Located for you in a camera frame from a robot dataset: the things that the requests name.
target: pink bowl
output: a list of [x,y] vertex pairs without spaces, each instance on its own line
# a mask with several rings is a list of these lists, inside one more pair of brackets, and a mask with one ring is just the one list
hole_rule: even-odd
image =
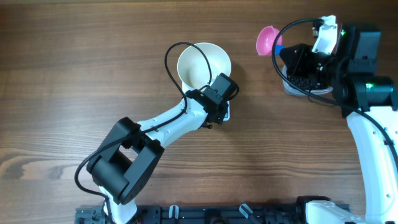
[[[260,56],[271,56],[272,44],[278,33],[279,30],[273,26],[267,26],[260,32],[256,43],[257,53]],[[282,36],[279,37],[277,44],[282,45]]]

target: wooden table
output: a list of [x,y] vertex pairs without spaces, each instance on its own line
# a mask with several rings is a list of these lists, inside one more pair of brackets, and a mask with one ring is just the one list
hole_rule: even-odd
[[[0,223],[71,223],[75,208],[102,202],[75,186],[75,169],[118,119],[149,119],[179,102],[163,61],[180,41],[225,49],[241,92],[230,121],[166,149],[138,204],[326,195],[363,215],[358,154],[340,109],[286,95],[256,38],[265,26],[305,17],[374,22],[382,30],[378,74],[397,81],[396,10],[392,1],[316,0],[0,6]],[[300,42],[314,43],[310,24],[284,35],[286,46]],[[169,57],[175,78],[183,49]],[[86,170],[80,179],[97,189]]]

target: pink cup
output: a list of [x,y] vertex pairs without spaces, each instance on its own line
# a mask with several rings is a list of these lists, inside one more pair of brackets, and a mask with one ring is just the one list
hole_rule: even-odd
[[[256,43],[257,53],[260,56],[271,56],[272,44],[278,33],[279,30],[273,26],[267,26],[260,32]],[[282,36],[279,37],[277,45],[282,45]]]

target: green light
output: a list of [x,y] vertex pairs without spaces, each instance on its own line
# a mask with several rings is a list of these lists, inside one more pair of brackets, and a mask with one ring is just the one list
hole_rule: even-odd
[[372,88],[372,87],[374,87],[374,85],[372,83],[367,83],[366,84],[366,88]]

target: blue object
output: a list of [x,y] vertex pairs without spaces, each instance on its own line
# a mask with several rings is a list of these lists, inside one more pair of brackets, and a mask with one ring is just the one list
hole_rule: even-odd
[[275,46],[275,54],[277,54],[279,56],[280,50],[284,49],[284,46],[281,45],[276,45]]

